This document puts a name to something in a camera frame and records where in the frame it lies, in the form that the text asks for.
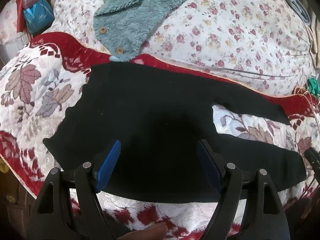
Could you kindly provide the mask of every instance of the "bed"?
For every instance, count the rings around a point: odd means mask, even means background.
[[[42,143],[80,99],[91,65],[109,61],[95,39],[93,13],[103,0],[57,0],[55,21],[0,72],[0,155],[34,197],[45,176],[59,167]],[[320,151],[319,102],[302,87],[316,76],[310,41],[284,0],[188,0],[143,45],[134,63],[236,82],[280,104],[291,125],[213,108],[217,132],[260,140],[303,155]],[[305,161],[307,180],[279,192],[285,208],[318,187]],[[76,192],[72,206],[78,210]],[[106,214],[130,229],[165,221],[167,238],[197,240],[216,203],[145,203],[108,193],[98,199]],[[239,202],[230,234],[239,230]]]

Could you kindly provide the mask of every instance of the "blue plastic bag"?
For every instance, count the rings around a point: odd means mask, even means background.
[[[23,15],[31,34],[51,25],[54,21],[53,10],[46,0],[39,0],[32,7],[23,10]]]

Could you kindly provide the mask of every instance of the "red and white blanket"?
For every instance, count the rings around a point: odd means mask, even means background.
[[[43,138],[55,133],[66,108],[80,99],[82,86],[90,78],[90,66],[107,62],[108,54],[81,45],[69,34],[55,32],[34,38],[0,71],[0,156],[34,197],[50,169],[59,166],[42,143]],[[132,62],[234,82],[205,71],[171,65],[148,54],[141,54]],[[213,106],[217,131],[265,141],[301,155],[310,146],[320,151],[320,114],[316,98],[300,88],[288,96],[262,95],[283,107],[290,126]],[[296,201],[313,179],[307,161],[305,165],[308,179],[279,193],[285,207]],[[314,182],[304,197],[312,195],[317,186]],[[71,196],[73,208],[78,209],[75,190],[71,190]],[[167,238],[184,240],[197,240],[201,236],[217,205],[145,203],[105,192],[99,193],[98,199],[107,214],[130,229],[165,221],[169,229]],[[239,229],[244,207],[245,200],[241,200],[231,234]]]

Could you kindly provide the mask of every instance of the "black garment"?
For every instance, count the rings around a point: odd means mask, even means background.
[[[92,160],[111,138],[118,138],[121,155],[105,191],[142,201],[219,199],[197,159],[199,139],[243,170],[266,169],[278,191],[306,178],[297,152],[218,134],[214,104],[289,124],[279,105],[243,86],[121,62],[92,68],[81,99],[43,142],[68,170]]]

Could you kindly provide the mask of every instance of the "green string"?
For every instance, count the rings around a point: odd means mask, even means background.
[[[315,78],[308,79],[308,90],[315,97],[318,97],[320,95],[320,87],[317,79]]]

